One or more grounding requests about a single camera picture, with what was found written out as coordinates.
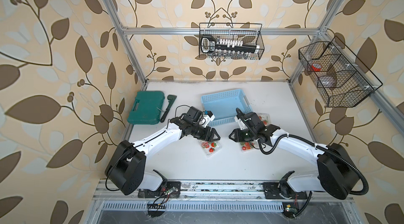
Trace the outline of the strawberry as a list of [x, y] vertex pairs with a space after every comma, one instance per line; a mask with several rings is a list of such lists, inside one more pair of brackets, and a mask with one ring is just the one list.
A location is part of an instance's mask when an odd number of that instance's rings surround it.
[[200, 141], [200, 146], [202, 147], [204, 153], [208, 156], [212, 155], [216, 151], [216, 149], [219, 149], [217, 142], [210, 143], [207, 141]]

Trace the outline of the clear clamshell container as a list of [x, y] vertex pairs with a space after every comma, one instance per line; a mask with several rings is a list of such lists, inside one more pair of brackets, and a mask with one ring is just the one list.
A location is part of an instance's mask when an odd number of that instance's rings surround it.
[[207, 157], [211, 157], [212, 155], [214, 155], [215, 153], [219, 152], [222, 149], [222, 145], [220, 144], [219, 141], [207, 142], [199, 140], [198, 142], [204, 154]]
[[271, 124], [270, 115], [268, 113], [257, 113], [257, 115], [259, 119], [263, 122], [265, 127]]
[[254, 149], [259, 150], [257, 141], [250, 141], [250, 142], [239, 143], [239, 144], [240, 144], [242, 152], [248, 152], [248, 151], [251, 151]]

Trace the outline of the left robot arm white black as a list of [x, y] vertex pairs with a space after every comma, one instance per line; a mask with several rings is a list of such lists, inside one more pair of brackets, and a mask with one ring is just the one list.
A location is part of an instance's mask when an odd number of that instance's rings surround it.
[[167, 126], [160, 131], [134, 143], [122, 141], [115, 149], [110, 159], [105, 176], [124, 195], [130, 195], [137, 189], [158, 191], [163, 184], [164, 177], [157, 171], [145, 171], [146, 161], [168, 145], [191, 135], [197, 140], [212, 143], [221, 138], [216, 129], [207, 126], [210, 116], [204, 115], [200, 119], [193, 119], [182, 114], [170, 119]]

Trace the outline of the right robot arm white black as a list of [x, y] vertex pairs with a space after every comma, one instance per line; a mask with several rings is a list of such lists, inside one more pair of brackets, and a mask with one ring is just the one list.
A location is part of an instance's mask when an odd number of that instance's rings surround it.
[[286, 150], [314, 165], [306, 172], [289, 171], [278, 182], [277, 193], [291, 198], [300, 192], [326, 192], [344, 200], [348, 195], [363, 196], [369, 184], [363, 173], [355, 166], [348, 152], [338, 144], [317, 144], [301, 136], [287, 133], [279, 126], [268, 124], [254, 112], [236, 110], [235, 120], [239, 127], [229, 138], [236, 143], [256, 142], [257, 149], [271, 155], [278, 148]]

